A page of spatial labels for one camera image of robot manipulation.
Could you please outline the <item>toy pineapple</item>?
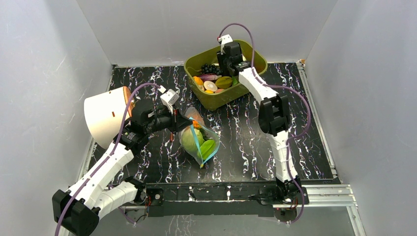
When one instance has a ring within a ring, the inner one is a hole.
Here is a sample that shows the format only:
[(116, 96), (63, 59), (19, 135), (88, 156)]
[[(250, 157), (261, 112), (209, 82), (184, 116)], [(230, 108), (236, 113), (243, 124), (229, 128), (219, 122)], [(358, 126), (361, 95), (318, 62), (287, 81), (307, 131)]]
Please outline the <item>toy pineapple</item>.
[(208, 132), (204, 129), (205, 124), (202, 116), (198, 112), (196, 112), (192, 113), (191, 117), (193, 118), (194, 128), (200, 131), (204, 139), (208, 139)]

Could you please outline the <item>clear zip top bag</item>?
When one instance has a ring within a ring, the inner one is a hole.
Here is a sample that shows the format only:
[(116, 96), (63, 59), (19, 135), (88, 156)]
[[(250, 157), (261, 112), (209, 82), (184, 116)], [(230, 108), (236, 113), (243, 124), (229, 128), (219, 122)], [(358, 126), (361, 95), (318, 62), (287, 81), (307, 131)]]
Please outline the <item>clear zip top bag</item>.
[(179, 134), (182, 148), (202, 168), (213, 158), (220, 146), (220, 138), (211, 128), (207, 127), (201, 114), (194, 107), (185, 111), (185, 116), (192, 122)]

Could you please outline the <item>green toy star fruit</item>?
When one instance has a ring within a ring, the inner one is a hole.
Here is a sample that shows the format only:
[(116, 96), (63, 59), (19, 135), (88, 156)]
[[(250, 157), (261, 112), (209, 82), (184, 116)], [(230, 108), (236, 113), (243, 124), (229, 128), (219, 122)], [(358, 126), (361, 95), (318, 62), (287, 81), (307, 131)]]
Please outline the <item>green toy star fruit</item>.
[(206, 140), (200, 146), (200, 150), (197, 152), (198, 158), (207, 160), (215, 154), (216, 142), (215, 140)]

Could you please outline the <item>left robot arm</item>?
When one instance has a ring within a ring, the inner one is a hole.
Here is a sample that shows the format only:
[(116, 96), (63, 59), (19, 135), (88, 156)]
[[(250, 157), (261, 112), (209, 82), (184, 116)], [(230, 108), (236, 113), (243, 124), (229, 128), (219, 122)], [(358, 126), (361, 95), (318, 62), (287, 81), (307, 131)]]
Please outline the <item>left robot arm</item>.
[(111, 189), (107, 187), (116, 173), (144, 149), (151, 134), (165, 129), (175, 134), (192, 125), (191, 119), (176, 107), (172, 110), (163, 105), (149, 110), (134, 107), (131, 114), (96, 164), (66, 191), (58, 190), (53, 195), (55, 235), (65, 228), (76, 236), (89, 236), (113, 210), (125, 203), (145, 203), (147, 185), (133, 177)]

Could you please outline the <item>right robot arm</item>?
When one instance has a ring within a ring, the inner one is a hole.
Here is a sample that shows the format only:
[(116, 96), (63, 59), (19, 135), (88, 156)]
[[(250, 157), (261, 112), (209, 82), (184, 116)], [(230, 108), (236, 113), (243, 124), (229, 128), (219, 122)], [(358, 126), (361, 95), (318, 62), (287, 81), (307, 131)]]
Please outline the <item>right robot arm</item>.
[(261, 79), (252, 63), (243, 60), (238, 42), (225, 38), (218, 41), (218, 63), (222, 70), (238, 76), (239, 83), (256, 99), (259, 105), (258, 124), (267, 134), (275, 160), (277, 189), (269, 196), (260, 194), (259, 199), (304, 205), (305, 194), (290, 155), (288, 130), (291, 116), (287, 96), (279, 96), (272, 86)]

